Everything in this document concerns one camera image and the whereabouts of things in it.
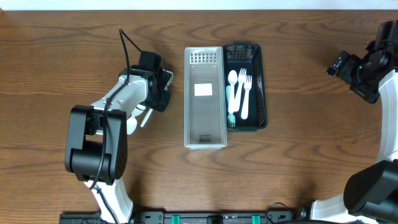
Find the mint green plastic fork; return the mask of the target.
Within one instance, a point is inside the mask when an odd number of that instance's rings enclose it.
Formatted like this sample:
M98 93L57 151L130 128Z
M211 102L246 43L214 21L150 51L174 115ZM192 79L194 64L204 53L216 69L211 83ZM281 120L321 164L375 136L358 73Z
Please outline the mint green plastic fork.
M227 100L227 106L229 106L229 100L230 100L229 94L230 94L230 91L231 91L231 86L230 86L230 85L227 85L227 86L226 86L226 100ZM236 124L236 118L235 118L234 114L228 113L227 120L228 120L228 126L229 126L230 128L234 128L234 127L235 127L235 124Z

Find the white plastic toddler spoon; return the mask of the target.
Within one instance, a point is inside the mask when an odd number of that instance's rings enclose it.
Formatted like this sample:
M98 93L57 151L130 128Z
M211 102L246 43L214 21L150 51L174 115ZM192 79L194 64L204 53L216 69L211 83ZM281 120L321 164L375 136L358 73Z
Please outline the white plastic toddler spoon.
M228 82L230 86L229 92L229 103L228 103L228 113L234 113L234 86L238 81L238 74L235 70L232 70L228 74Z

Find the white plastic fork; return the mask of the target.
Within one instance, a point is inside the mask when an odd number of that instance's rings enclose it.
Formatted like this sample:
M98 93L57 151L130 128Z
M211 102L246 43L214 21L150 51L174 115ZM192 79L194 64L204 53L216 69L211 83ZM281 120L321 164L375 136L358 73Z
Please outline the white plastic fork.
M240 69L239 75L238 75L238 89L237 89L236 96L234 99L234 112L239 111L242 89L243 89L243 85L244 85L245 81L246 81L246 69L242 68L242 69Z
M244 83L244 99L243 99L243 107L241 110L241 118L247 119L248 118L248 111L249 111L249 92L252 87L252 76L247 75L246 81Z

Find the white disposable spoon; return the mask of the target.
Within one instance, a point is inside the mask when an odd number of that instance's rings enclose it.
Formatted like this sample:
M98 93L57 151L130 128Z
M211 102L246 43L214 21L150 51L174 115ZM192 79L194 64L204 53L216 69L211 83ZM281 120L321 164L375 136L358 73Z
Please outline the white disposable spoon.
M152 108L148 109L146 115L144 116L144 118L143 118L143 120L142 120L142 122L140 124L140 127L143 128L147 124L147 122L148 122L149 118L151 117L152 113L153 113L153 109Z
M126 130L127 134L132 134L137 128L137 119L135 116L130 116L126 120Z

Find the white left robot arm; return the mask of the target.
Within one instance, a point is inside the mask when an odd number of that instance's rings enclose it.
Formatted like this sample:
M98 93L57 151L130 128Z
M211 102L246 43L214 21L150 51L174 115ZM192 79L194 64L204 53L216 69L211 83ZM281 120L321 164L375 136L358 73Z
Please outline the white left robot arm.
M137 128L137 116L163 112L170 101L173 73L160 55L143 51L139 63L123 70L115 86L89 106L70 112L65 168L93 193L97 213L61 214L60 223L137 223L134 203L127 195L123 173L127 137Z

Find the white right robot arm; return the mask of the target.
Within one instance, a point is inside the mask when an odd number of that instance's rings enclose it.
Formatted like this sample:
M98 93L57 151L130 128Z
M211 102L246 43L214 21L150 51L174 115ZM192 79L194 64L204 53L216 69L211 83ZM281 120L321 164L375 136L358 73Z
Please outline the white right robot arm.
M374 165L352 175L341 195L315 200L299 217L330 223L397 223L397 21L383 22L367 54L342 51L326 74L364 101L382 102L381 144Z

